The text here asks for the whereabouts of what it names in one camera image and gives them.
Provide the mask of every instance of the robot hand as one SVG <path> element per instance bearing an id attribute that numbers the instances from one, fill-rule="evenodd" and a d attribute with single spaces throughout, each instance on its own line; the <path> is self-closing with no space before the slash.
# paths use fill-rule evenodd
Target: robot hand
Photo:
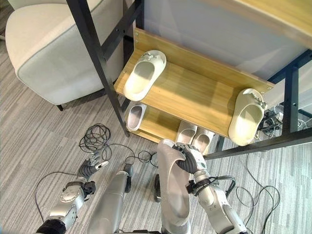
<path id="1" fill-rule="evenodd" d="M 191 145 L 177 143 L 172 148 L 185 156 L 177 165 L 194 175 L 189 181 L 188 193 L 197 196 L 206 211 L 209 222 L 218 234 L 246 234 L 247 229 L 236 211 L 229 205 L 225 192 L 218 186 L 218 177 L 211 177 L 202 154 Z"/>
<path id="2" fill-rule="evenodd" d="M 99 162 L 98 152 L 91 153 L 78 169 L 77 178 L 66 184 L 57 205 L 51 210 L 49 217 L 38 228 L 36 233 L 64 234 L 75 222 L 77 212 L 88 196 L 94 194 L 96 186 L 90 177 L 100 168 L 108 165 L 108 161 Z"/>

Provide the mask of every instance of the black cable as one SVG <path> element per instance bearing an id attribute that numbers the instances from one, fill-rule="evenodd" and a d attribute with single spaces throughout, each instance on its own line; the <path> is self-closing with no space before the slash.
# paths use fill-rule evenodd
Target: black cable
<path id="1" fill-rule="evenodd" d="M 79 142 L 79 147 L 86 153 L 100 151 L 111 138 L 111 130 L 104 124 L 97 123 L 89 127 Z"/>
<path id="2" fill-rule="evenodd" d="M 143 158 L 143 157 L 140 157 L 140 155 L 142 153 L 147 153 L 148 154 L 148 158 Z M 150 152 L 146 151 L 146 150 L 142 150 L 140 151 L 137 156 L 135 156 L 135 154 L 133 153 L 132 156 L 128 156 L 126 157 L 125 159 L 125 164 L 130 164 L 130 165 L 133 165 L 134 164 L 134 160 L 135 159 L 138 159 L 141 163 L 150 163 L 153 167 L 156 167 L 158 168 L 157 165 L 153 164 L 152 163 L 152 159 L 153 159 L 153 156 L 156 155 L 156 153 L 153 153 L 151 154 Z"/>
<path id="3" fill-rule="evenodd" d="M 198 194 L 205 188 L 207 188 L 210 185 L 216 184 L 219 180 L 231 180 L 231 184 L 229 185 L 229 188 L 225 191 L 225 196 L 228 197 L 231 193 L 231 191 L 235 188 L 236 180 L 233 176 L 230 175 L 223 175 L 223 176 L 211 176 L 208 179 L 213 179 L 210 183 L 207 183 L 203 185 L 200 189 L 197 190 L 195 193 L 195 196 L 198 196 Z"/>
<path id="4" fill-rule="evenodd" d="M 49 174 L 46 174 L 44 177 L 42 177 L 42 178 L 39 180 L 39 182 L 38 182 L 37 185 L 36 185 L 36 189 L 35 189 L 35 203 L 36 203 L 36 207 L 37 207 L 37 209 L 38 209 L 38 212 L 39 212 L 39 214 L 40 214 L 40 217 L 41 217 L 43 223 L 44 223 L 43 215 L 42 215 L 42 212 L 41 212 L 41 210 L 40 210 L 40 208 L 39 208 L 38 201 L 37 201 L 37 191 L 38 191 L 38 187 L 39 187 L 40 183 L 41 183 L 46 177 L 48 177 L 49 175 L 52 175 L 52 174 L 56 174 L 56 173 L 61 173 L 61 174 L 66 174 L 66 175 L 72 175 L 72 176 L 76 176 L 76 175 L 77 175 L 77 174 L 74 174 L 74 173 L 59 172 L 59 171 L 57 171 L 57 172 L 51 172 L 51 173 L 49 173 Z"/>
<path id="5" fill-rule="evenodd" d="M 304 130 L 304 129 L 306 129 L 306 128 L 310 128 L 310 127 L 312 127 L 312 126 L 305 125 L 305 126 L 302 128 L 302 130 Z"/>
<path id="6" fill-rule="evenodd" d="M 279 192 L 279 190 L 278 190 L 276 187 L 274 187 L 274 186 L 271 186 L 271 185 L 263 186 L 262 184 L 260 184 L 260 182 L 253 176 L 253 174 L 250 172 L 250 170 L 249 170 L 249 168 L 248 168 L 248 157 L 249 157 L 249 154 L 247 154 L 247 157 L 246 157 L 246 170 L 247 170 L 248 174 L 252 177 L 252 179 L 253 179 L 262 189 L 259 191 L 258 195 L 256 196 L 256 202 L 254 202 L 254 198 L 253 198 L 252 194 L 251 194 L 247 189 L 245 189 L 245 188 L 243 188 L 243 187 L 237 187 L 237 188 L 236 188 L 236 196 L 237 196 L 237 199 L 241 202 L 242 205 L 244 205 L 244 206 L 249 207 L 249 208 L 252 209 L 252 210 L 251 210 L 251 213 L 250 213 L 250 215 L 249 215 L 249 217 L 248 217 L 248 220 L 247 220 L 247 222 L 246 222 L 246 224 L 245 224 L 245 226 L 247 226 L 249 220 L 251 219 L 251 217 L 252 217 L 252 215 L 253 215 L 255 206 L 256 206 L 256 205 L 258 204 L 258 202 L 259 202 L 260 195 L 262 194 L 263 191 L 266 191 L 266 192 L 268 193 L 268 195 L 270 196 L 270 198 L 271 198 L 271 200 L 272 200 L 272 208 L 271 208 L 270 212 L 267 214 L 267 216 L 266 216 L 266 218 L 265 218 L 265 221 L 264 221 L 264 224 L 263 224 L 263 227 L 262 227 L 261 233 L 264 234 L 264 233 L 265 233 L 265 228 L 266 228 L 268 219 L 270 218 L 270 216 L 272 215 L 272 212 L 278 207 L 278 205 L 279 205 L 279 203 L 280 203 L 280 198 L 281 198 L 281 197 L 280 197 L 280 192 Z M 275 203 L 275 200 L 274 200 L 274 198 L 273 198 L 273 195 L 267 190 L 267 188 L 274 188 L 274 189 L 276 190 L 276 192 L 277 192 L 277 194 L 278 194 L 278 201 L 277 201 L 277 203 Z M 246 205 L 246 204 L 239 198 L 238 193 L 237 193 L 237 190 L 238 190 L 238 189 L 243 189 L 244 191 L 246 191 L 246 192 L 248 193 L 248 195 L 250 196 L 250 198 L 251 198 L 251 200 L 252 200 L 252 206 Z"/>

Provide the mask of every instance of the metal bar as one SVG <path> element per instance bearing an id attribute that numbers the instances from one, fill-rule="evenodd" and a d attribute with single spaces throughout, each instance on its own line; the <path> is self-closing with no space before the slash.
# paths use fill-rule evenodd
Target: metal bar
<path id="1" fill-rule="evenodd" d="M 136 19 L 136 27 L 144 29 L 144 0 L 141 0 L 141 12 Z"/>
<path id="2" fill-rule="evenodd" d="M 298 130 L 298 67 L 288 67 L 285 78 L 284 117 L 282 134 Z"/>
<path id="3" fill-rule="evenodd" d="M 105 74 L 106 61 L 101 45 L 98 40 L 98 35 L 91 17 L 90 9 L 86 0 L 66 0 L 67 4 L 72 12 L 80 35 L 88 50 L 89 56 L 93 62 L 93 65 L 97 71 L 97 74 L 106 90 L 107 96 L 111 101 L 117 118 L 121 124 L 123 131 L 127 137 L 130 136 L 126 128 L 126 122 L 123 118 L 123 112 L 117 94 L 114 90 L 114 85 L 110 79 L 107 79 Z"/>
<path id="4" fill-rule="evenodd" d="M 218 142 L 216 143 L 216 146 L 215 146 L 215 151 L 216 152 L 222 151 L 223 143 L 224 143 L 224 137 L 223 136 L 219 136 Z"/>
<path id="5" fill-rule="evenodd" d="M 121 105 L 121 109 L 123 112 L 125 112 L 127 110 L 129 104 L 130 104 L 130 100 L 128 98 L 126 98 Z"/>
<path id="6" fill-rule="evenodd" d="M 306 112 L 306 111 L 304 111 L 304 110 L 298 110 L 298 113 L 300 113 L 300 114 L 302 114 L 302 115 L 304 115 L 304 116 L 306 116 L 306 117 L 308 117 L 308 118 L 312 118 L 312 114 L 311 113 L 309 113 L 309 112 Z"/>
<path id="7" fill-rule="evenodd" d="M 62 105 L 57 105 L 57 107 L 58 107 L 58 109 L 59 109 L 60 111 L 63 111 Z"/>
<path id="8" fill-rule="evenodd" d="M 140 18 L 144 9 L 142 5 L 143 0 L 135 0 L 103 43 L 102 50 L 106 61 L 111 57 L 135 19 Z"/>
<path id="9" fill-rule="evenodd" d="M 236 148 L 215 152 L 204 156 L 205 160 L 216 159 L 222 157 L 230 157 L 235 155 L 243 155 L 259 151 L 267 151 L 281 147 L 293 146 L 312 142 L 312 128 L 304 129 L 298 132 L 288 133 L 272 139 L 259 141 L 246 146 L 238 146 Z"/>
<path id="10" fill-rule="evenodd" d="M 310 62 L 311 60 L 312 60 L 312 50 L 307 50 L 301 55 L 299 55 L 297 58 L 295 58 L 293 61 L 291 61 L 283 69 L 275 73 L 270 79 L 268 79 L 268 81 L 277 84 L 285 78 L 287 68 L 293 67 L 294 65 L 300 68 L 304 66 L 306 63 Z"/>

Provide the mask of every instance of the striped carpet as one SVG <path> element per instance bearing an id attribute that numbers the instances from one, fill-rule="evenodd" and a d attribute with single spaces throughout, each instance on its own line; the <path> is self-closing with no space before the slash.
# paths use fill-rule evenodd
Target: striped carpet
<path id="1" fill-rule="evenodd" d="M 65 110 L 60 112 L 18 81 L 3 41 L 0 41 L 0 75 L 0 224 L 3 231 L 27 234 L 41 225 L 34 201 L 35 186 L 49 172 L 76 172 L 86 157 L 78 142 L 89 126 L 105 124 L 112 132 L 110 143 L 127 145 L 136 153 L 156 149 L 155 143 L 136 135 L 124 136 L 107 97 L 94 99 L 90 95 L 64 105 Z M 225 141 L 225 148 L 232 146 L 229 140 Z M 85 233 L 100 194 L 123 167 L 129 152 L 122 147 L 112 148 L 114 156 L 109 166 L 93 177 L 97 183 L 96 194 L 84 204 L 68 233 Z M 246 155 L 209 160 L 207 165 L 212 175 L 235 176 L 237 185 L 255 196 L 260 187 L 247 174 L 245 159 Z M 261 184 L 273 185 L 281 192 L 281 203 L 269 219 L 266 233 L 311 233 L 312 144 L 251 154 L 248 166 Z M 134 171 L 120 228 L 124 231 L 160 231 L 160 204 L 153 202 L 153 179 L 157 170 L 150 164 L 136 161 Z M 40 185 L 38 201 L 44 217 L 71 179 L 73 176 L 70 175 L 51 175 Z M 222 188 L 227 186 L 227 183 L 221 183 Z M 238 194 L 250 204 L 246 194 Z M 229 202 L 246 220 L 250 209 L 239 203 L 235 192 L 230 195 Z M 248 224 L 253 233 L 261 232 L 271 205 L 270 197 L 263 194 Z M 195 197 L 191 197 L 191 210 L 192 233 L 214 233 Z"/>

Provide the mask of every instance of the slipper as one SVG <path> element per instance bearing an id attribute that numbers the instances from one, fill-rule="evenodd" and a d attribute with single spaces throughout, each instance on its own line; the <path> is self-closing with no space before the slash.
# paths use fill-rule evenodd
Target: slipper
<path id="1" fill-rule="evenodd" d="M 235 109 L 229 126 L 229 137 L 237 145 L 250 144 L 263 119 L 267 104 L 262 95 L 255 89 L 242 90 L 235 103 Z"/>
<path id="2" fill-rule="evenodd" d="M 166 63 L 165 54 L 159 50 L 144 53 L 123 88 L 126 98 L 132 101 L 142 100 L 165 69 Z"/>
<path id="3" fill-rule="evenodd" d="M 198 127 L 197 132 L 192 141 L 192 145 L 197 148 L 202 155 L 207 155 L 209 151 L 210 143 L 214 137 L 214 133 L 205 129 Z"/>
<path id="4" fill-rule="evenodd" d="M 139 129 L 145 110 L 146 105 L 144 104 L 138 104 L 131 107 L 127 120 L 127 128 L 130 131 L 136 131 Z"/>
<path id="5" fill-rule="evenodd" d="M 196 125 L 181 121 L 175 141 L 183 144 L 191 144 L 196 130 Z"/>
<path id="6" fill-rule="evenodd" d="M 162 220 L 165 220 L 166 225 L 171 227 L 171 230 L 166 233 L 185 234 L 191 233 L 188 219 L 190 195 L 185 189 L 185 185 L 190 180 L 190 174 L 178 166 L 177 161 L 185 160 L 185 156 L 172 148 L 174 144 L 173 141 L 164 139 L 157 145 L 161 213 Z"/>

